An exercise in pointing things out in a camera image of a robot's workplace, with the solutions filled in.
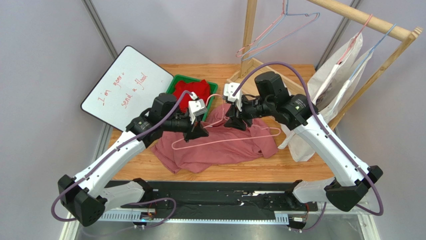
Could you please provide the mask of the pink t shirt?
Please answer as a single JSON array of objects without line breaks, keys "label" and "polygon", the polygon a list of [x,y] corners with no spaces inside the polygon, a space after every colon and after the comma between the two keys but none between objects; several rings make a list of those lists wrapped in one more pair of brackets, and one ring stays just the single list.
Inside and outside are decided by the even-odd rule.
[{"label": "pink t shirt", "polygon": [[[205,125],[220,121],[222,118],[222,107],[226,112],[230,104],[225,103],[211,111],[206,119]],[[271,135],[271,130],[267,124],[259,118],[253,120],[253,125],[245,131],[235,128],[224,127],[226,119],[221,120],[214,126],[208,127],[208,137],[201,137],[185,142],[184,140],[175,144],[175,147],[188,147],[213,141],[249,138]],[[237,164],[248,162],[258,158],[270,158],[278,152],[274,137],[258,139],[221,142],[211,145],[204,145],[194,148],[173,150],[171,144],[182,139],[182,134],[178,132],[164,132],[158,142],[151,147],[151,152],[160,162],[172,173],[176,174],[180,170],[188,170],[193,173],[200,173],[212,165]]]}]

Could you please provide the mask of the pink wire hanger taken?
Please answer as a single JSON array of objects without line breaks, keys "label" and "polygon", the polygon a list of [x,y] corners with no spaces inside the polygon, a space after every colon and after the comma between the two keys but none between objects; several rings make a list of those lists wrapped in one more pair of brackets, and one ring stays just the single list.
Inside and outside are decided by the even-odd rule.
[{"label": "pink wire hanger taken", "polygon": [[[207,98],[207,101],[206,101],[206,103],[208,104],[208,103],[210,103],[210,99],[212,98],[212,97],[222,97],[222,95],[220,95],[220,94],[217,94],[217,93],[213,93],[213,94],[211,94],[208,98]],[[221,120],[223,120],[223,119],[225,119],[225,108],[224,107],[222,107],[222,117],[221,117]],[[212,127],[212,126],[214,126],[215,124],[217,124],[217,123],[219,123],[220,121],[217,121],[217,122],[213,122],[213,123],[209,123],[206,127],[207,128],[209,128],[209,127]],[[260,126],[259,125],[256,125],[256,124],[254,124],[254,125],[252,125],[252,126],[254,126],[254,127],[258,127],[258,128],[260,128]],[[244,140],[254,140],[254,139],[262,139],[262,138],[266,138],[266,137],[276,137],[276,136],[279,136],[283,131],[282,131],[282,129],[281,128],[278,128],[278,127],[264,127],[264,128],[260,128],[261,130],[266,130],[266,129],[268,129],[268,130],[278,130],[278,132],[276,133],[276,134],[271,134],[271,135],[262,135],[262,136],[255,136],[255,137],[243,137],[243,138],[233,138],[233,139],[222,139],[222,140],[217,140],[217,141],[211,141],[211,142],[206,142],[206,143],[201,143],[201,144],[196,144],[196,145],[190,145],[190,146],[184,146],[184,147],[175,147],[175,144],[177,144],[177,143],[179,143],[179,142],[181,142],[181,141],[183,141],[184,139],[182,138],[182,139],[179,139],[179,140],[177,140],[177,141],[175,141],[175,142],[173,142],[172,144],[171,144],[171,148],[173,149],[173,150],[184,150],[184,149],[190,149],[190,148],[196,148],[196,147],[201,147],[201,146],[208,146],[208,145],[213,145],[213,144],[217,144],[217,143],[226,143],[226,142],[235,142],[235,141],[244,141]]]}]

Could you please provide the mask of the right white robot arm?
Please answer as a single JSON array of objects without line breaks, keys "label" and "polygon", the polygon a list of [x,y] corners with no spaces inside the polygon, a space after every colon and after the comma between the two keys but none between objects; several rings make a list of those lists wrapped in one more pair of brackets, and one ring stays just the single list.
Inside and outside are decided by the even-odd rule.
[{"label": "right white robot arm", "polygon": [[250,99],[242,94],[241,83],[224,85],[223,98],[230,104],[225,127],[244,131],[254,119],[273,117],[308,143],[334,174],[318,181],[297,180],[287,193],[300,203],[328,202],[343,212],[358,206],[383,175],[381,168],[359,160],[330,130],[305,95],[289,93],[278,73],[259,74],[255,85],[259,94]]}]

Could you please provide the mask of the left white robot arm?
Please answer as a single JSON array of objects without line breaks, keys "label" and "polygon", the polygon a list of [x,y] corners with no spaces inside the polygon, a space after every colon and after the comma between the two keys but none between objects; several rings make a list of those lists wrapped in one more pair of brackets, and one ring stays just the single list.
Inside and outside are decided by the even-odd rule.
[{"label": "left white robot arm", "polygon": [[101,157],[75,176],[65,174],[58,180],[59,196],[51,207],[54,218],[62,220],[55,213],[56,204],[61,203],[72,214],[71,221],[88,227],[106,211],[140,203],[152,191],[146,181],[136,178],[120,186],[107,184],[164,132],[182,133],[185,141],[207,137],[209,133],[201,124],[206,112],[205,101],[194,92],[185,90],[180,97],[161,93],[155,97],[152,106],[132,119]]}]

